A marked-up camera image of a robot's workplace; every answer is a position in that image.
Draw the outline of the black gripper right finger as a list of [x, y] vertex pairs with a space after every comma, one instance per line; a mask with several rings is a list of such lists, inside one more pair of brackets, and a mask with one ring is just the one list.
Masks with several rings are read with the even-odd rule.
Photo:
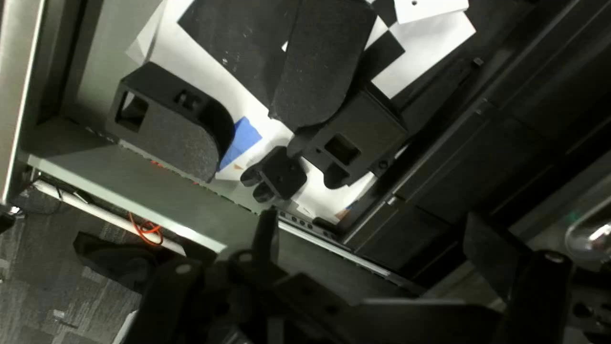
[[533, 251], [490, 218], [467, 216], [465, 257], [507, 302], [493, 344], [564, 344], [577, 329], [611, 344], [611, 280], [581, 270], [558, 251]]

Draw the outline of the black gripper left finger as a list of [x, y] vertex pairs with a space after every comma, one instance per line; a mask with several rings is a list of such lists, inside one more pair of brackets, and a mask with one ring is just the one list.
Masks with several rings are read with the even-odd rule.
[[125, 344], [358, 344], [346, 302], [276, 264], [276, 209], [228, 260], [176, 259], [150, 280]]

